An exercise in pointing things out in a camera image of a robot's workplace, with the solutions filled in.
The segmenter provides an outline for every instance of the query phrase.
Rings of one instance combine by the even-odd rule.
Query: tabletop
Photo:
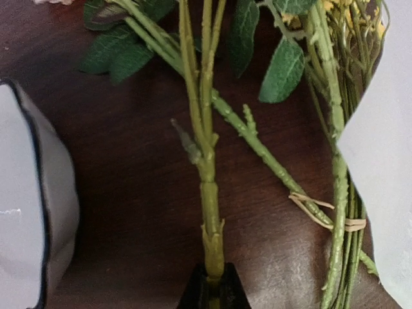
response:
[[[75,164],[80,227],[72,264],[49,309],[175,308],[203,258],[199,179],[171,118],[190,128],[183,80],[161,59],[119,86],[77,66],[96,33],[82,5],[0,6],[0,76],[15,79],[50,119]],[[201,8],[195,5],[194,20]],[[234,1],[228,1],[223,35]],[[176,29],[177,12],[162,25]],[[235,111],[251,107],[260,139],[310,196],[331,201],[331,160],[304,83],[282,104],[257,100],[279,34],[262,15],[250,68],[236,79],[216,63],[214,85]],[[235,130],[214,115],[225,257],[253,309],[318,308],[330,233],[289,199],[288,190]],[[364,249],[371,254],[370,234]],[[352,308],[399,308],[359,267]]]

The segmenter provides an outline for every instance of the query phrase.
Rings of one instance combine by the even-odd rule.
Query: wood grain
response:
[[[68,146],[77,172],[76,253],[48,308],[174,308],[202,259],[198,175],[169,123],[175,117],[190,124],[183,80],[160,59],[117,87],[107,76],[78,72],[95,36],[83,28],[82,4],[3,0],[0,6],[0,75],[32,96]],[[164,26],[173,29],[176,17]],[[218,61],[215,87],[237,111],[250,104],[259,135],[277,159],[311,196],[331,201],[328,145],[305,86],[282,104],[257,101],[278,39],[263,14],[259,57],[239,80],[225,60]],[[235,263],[252,307],[317,308],[329,232],[288,200],[288,191],[233,128],[217,114],[214,120],[221,137],[217,181],[226,258]],[[369,238],[365,247],[371,252]],[[361,265],[352,308],[398,306]]]

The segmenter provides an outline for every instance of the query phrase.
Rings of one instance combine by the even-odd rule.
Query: pink flower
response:
[[[73,0],[34,0],[34,3],[39,5],[41,3],[50,2],[50,3],[62,3],[64,5],[70,5]]]

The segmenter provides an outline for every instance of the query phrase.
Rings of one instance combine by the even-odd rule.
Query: white paper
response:
[[[368,212],[380,281],[411,309],[412,1],[386,2],[384,53],[338,147]]]

